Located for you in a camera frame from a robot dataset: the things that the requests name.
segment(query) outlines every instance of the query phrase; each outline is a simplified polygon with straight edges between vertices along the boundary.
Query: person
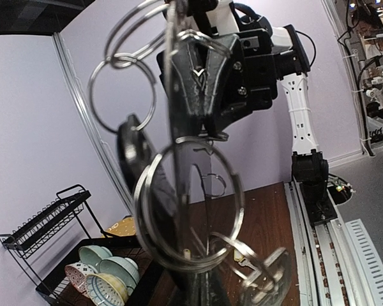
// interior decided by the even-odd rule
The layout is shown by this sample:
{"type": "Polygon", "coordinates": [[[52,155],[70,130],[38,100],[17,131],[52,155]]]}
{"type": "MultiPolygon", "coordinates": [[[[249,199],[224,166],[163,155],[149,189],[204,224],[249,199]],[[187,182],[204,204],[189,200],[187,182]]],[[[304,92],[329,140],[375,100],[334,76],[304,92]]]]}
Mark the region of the person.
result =
{"type": "MultiPolygon", "coordinates": [[[[383,22],[379,17],[379,13],[371,5],[358,6],[352,14],[352,24],[357,33],[363,38],[371,35],[374,30],[383,29],[383,22]]],[[[383,38],[365,40],[364,42],[366,59],[383,55],[383,38]]]]}

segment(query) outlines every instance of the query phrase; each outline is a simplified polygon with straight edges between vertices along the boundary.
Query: black hair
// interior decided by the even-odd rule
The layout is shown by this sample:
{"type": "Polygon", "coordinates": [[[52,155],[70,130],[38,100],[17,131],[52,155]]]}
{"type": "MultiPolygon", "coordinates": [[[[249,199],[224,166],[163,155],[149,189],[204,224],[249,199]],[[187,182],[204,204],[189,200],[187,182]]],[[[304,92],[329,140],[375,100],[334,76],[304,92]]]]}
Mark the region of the black hair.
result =
{"type": "Polygon", "coordinates": [[[359,21],[363,21],[375,29],[383,29],[383,22],[377,10],[369,4],[367,5],[367,10],[370,14],[366,11],[366,6],[358,6],[352,14],[352,24],[356,25],[359,21]]]}

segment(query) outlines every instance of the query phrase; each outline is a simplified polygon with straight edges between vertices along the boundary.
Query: black metal rack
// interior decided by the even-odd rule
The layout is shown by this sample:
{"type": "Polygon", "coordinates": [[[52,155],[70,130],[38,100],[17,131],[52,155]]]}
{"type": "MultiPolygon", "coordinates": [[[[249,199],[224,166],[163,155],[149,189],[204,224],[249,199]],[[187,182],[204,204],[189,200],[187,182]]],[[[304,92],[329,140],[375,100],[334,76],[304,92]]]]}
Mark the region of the black metal rack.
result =
{"type": "Polygon", "coordinates": [[[153,262],[147,253],[140,248],[136,237],[117,237],[104,231],[87,203],[90,196],[91,193],[81,185],[74,185],[56,193],[56,201],[28,219],[22,226],[19,226],[17,231],[13,231],[12,234],[0,235],[0,242],[4,248],[9,250],[19,267],[34,283],[37,292],[50,305],[76,305],[77,299],[81,299],[80,305],[92,305],[89,299],[78,294],[78,291],[69,285],[64,273],[66,265],[79,260],[79,248],[91,244],[108,247],[115,256],[131,257],[137,261],[140,274],[143,276],[127,304],[147,305],[153,289],[163,273],[163,268],[153,262]],[[74,189],[77,190],[75,194],[61,197],[62,194],[74,189]],[[79,218],[79,214],[85,208],[105,238],[93,239],[90,236],[79,218]],[[88,239],[80,241],[46,278],[42,279],[35,272],[28,259],[74,219],[81,225],[88,239]]]}

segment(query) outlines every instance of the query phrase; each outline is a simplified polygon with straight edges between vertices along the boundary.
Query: rack handle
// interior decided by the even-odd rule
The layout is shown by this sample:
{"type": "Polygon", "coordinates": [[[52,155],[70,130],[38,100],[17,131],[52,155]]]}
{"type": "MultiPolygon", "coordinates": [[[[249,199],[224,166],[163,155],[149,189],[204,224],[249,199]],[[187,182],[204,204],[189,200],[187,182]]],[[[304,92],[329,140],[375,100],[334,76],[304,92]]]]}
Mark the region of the rack handle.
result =
{"type": "Polygon", "coordinates": [[[67,191],[69,191],[69,190],[71,190],[71,189],[74,189],[74,188],[77,188],[77,187],[80,187],[82,190],[85,190],[84,186],[82,186],[82,185],[80,185],[80,184],[77,184],[77,185],[71,186],[71,187],[69,187],[69,188],[67,188],[67,189],[58,191],[58,192],[56,193],[56,196],[57,196],[57,198],[59,198],[59,199],[61,200],[61,198],[59,197],[59,195],[60,195],[61,193],[66,193],[67,191]]]}

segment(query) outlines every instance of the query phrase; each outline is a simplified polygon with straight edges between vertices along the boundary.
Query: black ceiling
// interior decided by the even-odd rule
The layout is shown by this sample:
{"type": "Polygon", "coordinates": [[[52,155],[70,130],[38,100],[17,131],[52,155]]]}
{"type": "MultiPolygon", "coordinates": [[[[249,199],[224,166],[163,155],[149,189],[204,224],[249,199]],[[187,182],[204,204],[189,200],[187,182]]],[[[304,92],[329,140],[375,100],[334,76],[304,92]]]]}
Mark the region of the black ceiling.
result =
{"type": "Polygon", "coordinates": [[[94,0],[0,0],[0,34],[51,34],[94,0]]]}

